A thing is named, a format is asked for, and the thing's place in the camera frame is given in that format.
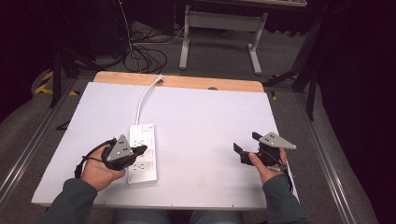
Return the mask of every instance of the power outlet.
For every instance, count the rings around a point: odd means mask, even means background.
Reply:
[[[154,124],[134,125],[130,129],[131,147],[145,145],[146,152],[128,167],[128,184],[149,183],[157,180]]]

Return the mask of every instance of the forearm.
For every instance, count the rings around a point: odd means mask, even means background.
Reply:
[[[269,179],[262,189],[271,209],[268,223],[311,223],[296,197],[289,192],[285,175]]]
[[[68,179],[39,223],[85,223],[96,189],[80,179]]]

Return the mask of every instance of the white power cord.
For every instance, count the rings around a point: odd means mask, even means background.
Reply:
[[[138,124],[139,124],[140,107],[141,107],[141,105],[142,105],[143,98],[145,97],[145,95],[146,95],[146,93],[149,91],[149,89],[150,89],[152,86],[154,86],[157,82],[161,81],[162,79],[163,79],[163,75],[162,75],[162,74],[159,74],[159,75],[157,76],[157,78],[155,78],[154,82],[151,83],[151,85],[149,85],[148,88],[145,90],[145,92],[144,92],[143,95],[142,95],[142,98],[140,98],[139,106],[137,107],[136,123],[135,123],[135,125],[138,125]]]

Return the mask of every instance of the pants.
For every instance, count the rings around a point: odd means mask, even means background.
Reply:
[[[171,224],[164,210],[115,209],[113,224]],[[193,211],[190,224],[243,224],[242,213],[235,211]]]

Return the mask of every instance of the green sleeve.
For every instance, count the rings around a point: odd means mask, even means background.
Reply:
[[[39,223],[85,223],[96,195],[96,189],[90,184],[68,179]]]
[[[262,186],[267,201],[268,224],[312,223],[306,216],[296,197],[289,191],[285,175],[277,175]]]

